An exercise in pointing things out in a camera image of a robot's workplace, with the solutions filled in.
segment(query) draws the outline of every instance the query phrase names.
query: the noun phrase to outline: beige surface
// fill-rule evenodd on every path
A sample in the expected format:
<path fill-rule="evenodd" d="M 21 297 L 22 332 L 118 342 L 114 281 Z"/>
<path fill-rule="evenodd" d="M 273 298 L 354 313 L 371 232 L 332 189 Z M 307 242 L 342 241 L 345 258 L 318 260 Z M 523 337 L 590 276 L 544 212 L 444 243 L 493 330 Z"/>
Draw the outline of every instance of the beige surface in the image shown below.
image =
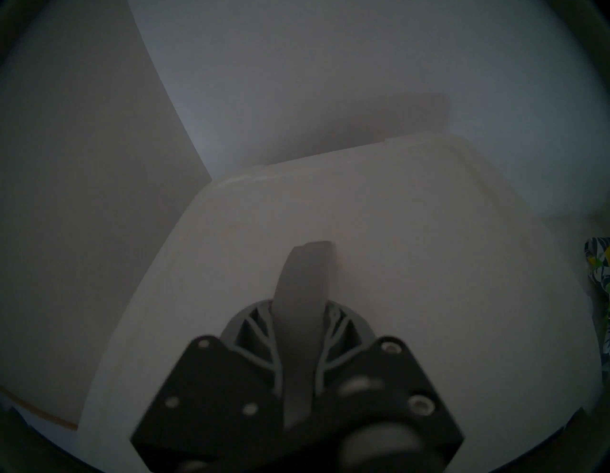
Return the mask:
<path fill-rule="evenodd" d="M 0 385 L 78 423 L 131 295 L 207 182 L 127 2 L 51 2 L 0 69 Z"/>
<path fill-rule="evenodd" d="M 458 139 L 419 136 L 259 167 L 193 200 L 134 294 L 79 426 L 82 457 L 146 471 L 129 436 L 192 338 L 273 296 L 290 250 L 334 242 L 329 298 L 404 339 L 488 471 L 600 392 L 586 296 L 540 221 Z"/>

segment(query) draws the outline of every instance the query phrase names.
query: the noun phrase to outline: screw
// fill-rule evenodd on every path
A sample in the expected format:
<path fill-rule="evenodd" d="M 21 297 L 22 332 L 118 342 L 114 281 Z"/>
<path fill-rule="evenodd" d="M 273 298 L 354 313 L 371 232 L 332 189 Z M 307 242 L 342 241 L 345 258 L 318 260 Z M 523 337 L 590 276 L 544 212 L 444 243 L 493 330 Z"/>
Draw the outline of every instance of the screw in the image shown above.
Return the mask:
<path fill-rule="evenodd" d="M 354 376 L 339 386 L 337 393 L 341 397 L 346 397 L 360 391 L 383 389 L 383 387 L 384 383 L 382 380 L 372 380 L 368 376 Z"/>
<path fill-rule="evenodd" d="M 178 407 L 179 404 L 180 404 L 180 399 L 178 399 L 176 396 L 169 396 L 165 400 L 165 407 L 169 407 L 169 409 Z"/>
<path fill-rule="evenodd" d="M 428 396 L 423 396 L 421 394 L 411 396 L 407 400 L 407 403 L 409 404 L 411 412 L 417 414 L 418 416 L 429 416 L 436 410 L 436 404 L 434 404 L 434 401 Z"/>
<path fill-rule="evenodd" d="M 253 416 L 259 411 L 259 405 L 256 402 L 250 402 L 242 408 L 244 416 Z"/>
<path fill-rule="evenodd" d="M 401 346 L 394 342 L 383 342 L 381 344 L 381 349 L 390 355 L 397 355 L 403 351 Z"/>

